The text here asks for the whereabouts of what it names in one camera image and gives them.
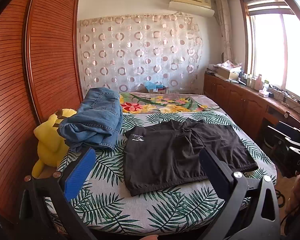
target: cardboard box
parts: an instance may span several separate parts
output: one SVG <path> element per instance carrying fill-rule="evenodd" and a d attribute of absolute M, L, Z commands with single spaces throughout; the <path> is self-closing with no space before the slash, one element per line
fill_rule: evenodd
<path fill-rule="evenodd" d="M 217 70 L 217 74 L 225 79 L 238 80 L 239 74 L 235 72 L 230 72 L 224 68 L 219 67 Z"/>
<path fill-rule="evenodd" d="M 166 93 L 166 88 L 157 88 L 156 90 L 150 89 L 149 94 L 165 94 Z"/>

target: black shorts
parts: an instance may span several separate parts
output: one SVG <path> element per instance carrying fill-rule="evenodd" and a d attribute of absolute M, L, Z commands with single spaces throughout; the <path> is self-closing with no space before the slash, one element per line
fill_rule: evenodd
<path fill-rule="evenodd" d="M 125 133 L 124 181 L 132 196 L 206 179 L 199 152 L 209 147 L 233 171 L 254 171 L 257 163 L 230 125 L 187 119 L 139 127 Z"/>

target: curtain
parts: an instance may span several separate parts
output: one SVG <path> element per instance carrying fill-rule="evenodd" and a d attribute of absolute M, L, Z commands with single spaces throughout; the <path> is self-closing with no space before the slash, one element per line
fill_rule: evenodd
<path fill-rule="evenodd" d="M 221 26 L 221 33 L 223 39 L 223 53 L 224 53 L 224 62 L 230 60 L 233 62 L 232 52 L 231 52 L 231 21 L 230 21 L 230 11 L 228 0 L 216 0 L 219 22 Z"/>
<path fill-rule="evenodd" d="M 118 92 L 151 81 L 171 90 L 195 87 L 202 38 L 185 15 L 125 15 L 82 20 L 79 62 L 83 88 Z"/>

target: red flower print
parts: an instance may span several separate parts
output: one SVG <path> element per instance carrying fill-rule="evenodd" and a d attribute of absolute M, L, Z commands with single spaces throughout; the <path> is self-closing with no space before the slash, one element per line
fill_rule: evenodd
<path fill-rule="evenodd" d="M 128 112 L 138 111 L 142 109 L 142 106 L 134 103 L 121 104 L 122 108 Z"/>

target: window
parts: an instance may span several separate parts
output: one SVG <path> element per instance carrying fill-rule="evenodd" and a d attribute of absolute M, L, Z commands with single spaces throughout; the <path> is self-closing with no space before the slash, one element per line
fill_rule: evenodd
<path fill-rule="evenodd" d="M 241 0 L 245 72 L 300 97 L 300 21 L 283 0 Z"/>

